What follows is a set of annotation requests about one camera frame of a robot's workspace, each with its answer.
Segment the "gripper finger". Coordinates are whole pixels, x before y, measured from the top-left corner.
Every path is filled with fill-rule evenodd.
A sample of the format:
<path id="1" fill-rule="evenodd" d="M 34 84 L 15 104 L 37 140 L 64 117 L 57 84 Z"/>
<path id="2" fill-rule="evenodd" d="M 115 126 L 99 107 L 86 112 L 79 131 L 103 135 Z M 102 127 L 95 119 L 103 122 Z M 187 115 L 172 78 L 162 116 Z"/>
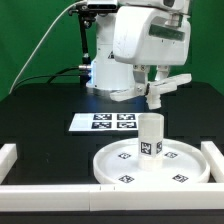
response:
<path id="1" fill-rule="evenodd" d="M 166 65 L 158 65 L 156 68 L 155 80 L 160 81 L 166 79 L 170 73 L 170 67 Z"/>
<path id="2" fill-rule="evenodd" d="M 149 71 L 150 71 L 150 67 L 146 65 L 133 66 L 135 93 L 137 96 L 144 96 L 146 94 Z"/>

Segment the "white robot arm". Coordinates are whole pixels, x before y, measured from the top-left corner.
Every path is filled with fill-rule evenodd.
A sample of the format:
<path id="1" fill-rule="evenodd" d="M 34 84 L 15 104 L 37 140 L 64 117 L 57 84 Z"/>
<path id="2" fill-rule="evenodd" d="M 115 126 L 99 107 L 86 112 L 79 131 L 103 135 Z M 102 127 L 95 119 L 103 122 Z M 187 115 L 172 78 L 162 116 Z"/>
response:
<path id="1" fill-rule="evenodd" d="M 143 94 L 152 66 L 169 74 L 187 60 L 190 0 L 87 0 L 97 53 L 87 86 L 114 99 Z"/>

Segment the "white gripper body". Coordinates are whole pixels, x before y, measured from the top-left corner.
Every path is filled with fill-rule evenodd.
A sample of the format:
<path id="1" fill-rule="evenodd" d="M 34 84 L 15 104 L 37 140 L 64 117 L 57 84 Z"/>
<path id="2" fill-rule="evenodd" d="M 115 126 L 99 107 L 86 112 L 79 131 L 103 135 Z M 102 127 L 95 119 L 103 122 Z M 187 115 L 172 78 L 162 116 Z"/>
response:
<path id="1" fill-rule="evenodd" d="M 188 56 L 190 23 L 168 25 L 168 12 L 122 6 L 116 15 L 113 53 L 118 62 L 132 65 L 183 65 Z"/>

